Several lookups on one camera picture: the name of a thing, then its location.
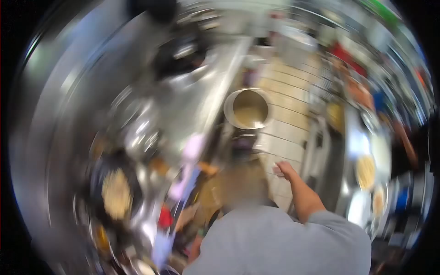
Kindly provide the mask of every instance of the hand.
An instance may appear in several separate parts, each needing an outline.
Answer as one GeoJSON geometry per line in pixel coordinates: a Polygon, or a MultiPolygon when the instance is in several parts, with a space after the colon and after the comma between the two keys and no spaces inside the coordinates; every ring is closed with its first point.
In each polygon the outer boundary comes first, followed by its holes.
{"type": "Polygon", "coordinates": [[[298,175],[295,169],[293,169],[293,167],[287,161],[277,162],[276,165],[277,166],[272,168],[273,172],[276,175],[282,173],[288,181],[292,181],[292,178],[298,175]]]}

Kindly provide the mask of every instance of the stainless steel pot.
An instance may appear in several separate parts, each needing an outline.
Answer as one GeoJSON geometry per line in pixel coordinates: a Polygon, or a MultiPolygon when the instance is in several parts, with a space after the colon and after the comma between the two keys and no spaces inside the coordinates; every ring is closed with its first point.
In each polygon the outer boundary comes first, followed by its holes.
{"type": "Polygon", "coordinates": [[[237,130],[258,133],[271,120],[271,107],[267,93],[258,88],[245,88],[231,93],[223,106],[227,121],[237,130]],[[256,116],[250,117],[250,124],[244,124],[237,119],[237,113],[242,109],[253,110],[256,116]]]}
{"type": "Polygon", "coordinates": [[[232,147],[234,149],[251,150],[257,141],[258,133],[271,120],[271,107],[266,92],[258,88],[246,88],[230,94],[223,106],[224,115],[234,128],[232,147]],[[251,125],[244,125],[237,119],[237,112],[251,109],[255,119],[250,117],[251,125]]]}

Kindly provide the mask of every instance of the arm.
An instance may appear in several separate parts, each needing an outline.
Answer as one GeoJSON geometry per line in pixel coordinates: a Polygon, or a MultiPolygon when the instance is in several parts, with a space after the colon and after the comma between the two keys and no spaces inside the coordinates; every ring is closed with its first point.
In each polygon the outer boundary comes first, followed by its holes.
{"type": "Polygon", "coordinates": [[[405,129],[403,128],[402,124],[398,121],[394,122],[393,127],[394,127],[394,131],[403,142],[403,147],[405,148],[405,152],[407,153],[408,160],[410,161],[412,168],[416,170],[418,168],[417,154],[414,150],[414,147],[411,144],[411,141],[408,138],[405,129]]]}
{"type": "Polygon", "coordinates": [[[306,223],[311,214],[318,211],[325,211],[321,199],[307,184],[300,178],[290,163],[286,161],[278,162],[278,168],[284,174],[286,180],[290,182],[293,195],[293,205],[298,213],[301,223],[306,223]]]}

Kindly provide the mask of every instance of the person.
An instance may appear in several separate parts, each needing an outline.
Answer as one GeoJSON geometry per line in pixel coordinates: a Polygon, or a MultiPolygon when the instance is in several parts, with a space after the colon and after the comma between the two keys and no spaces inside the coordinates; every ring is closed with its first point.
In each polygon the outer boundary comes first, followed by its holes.
{"type": "Polygon", "coordinates": [[[365,231],[326,211],[288,162],[277,167],[290,182],[299,221],[265,205],[231,210],[196,237],[183,275],[368,274],[365,231]]]}
{"type": "Polygon", "coordinates": [[[424,172],[426,163],[434,176],[440,173],[440,113],[435,110],[427,123],[407,133],[398,121],[393,122],[396,140],[391,148],[391,178],[408,171],[424,172]]]}

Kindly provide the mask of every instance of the orange object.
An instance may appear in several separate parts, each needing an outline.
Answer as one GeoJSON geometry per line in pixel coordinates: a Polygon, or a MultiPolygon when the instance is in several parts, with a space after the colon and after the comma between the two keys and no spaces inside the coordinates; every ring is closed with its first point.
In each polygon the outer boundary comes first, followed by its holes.
{"type": "Polygon", "coordinates": [[[198,163],[198,167],[200,170],[202,170],[204,173],[213,176],[219,172],[219,168],[216,166],[212,166],[204,161],[201,161],[198,163]]]}

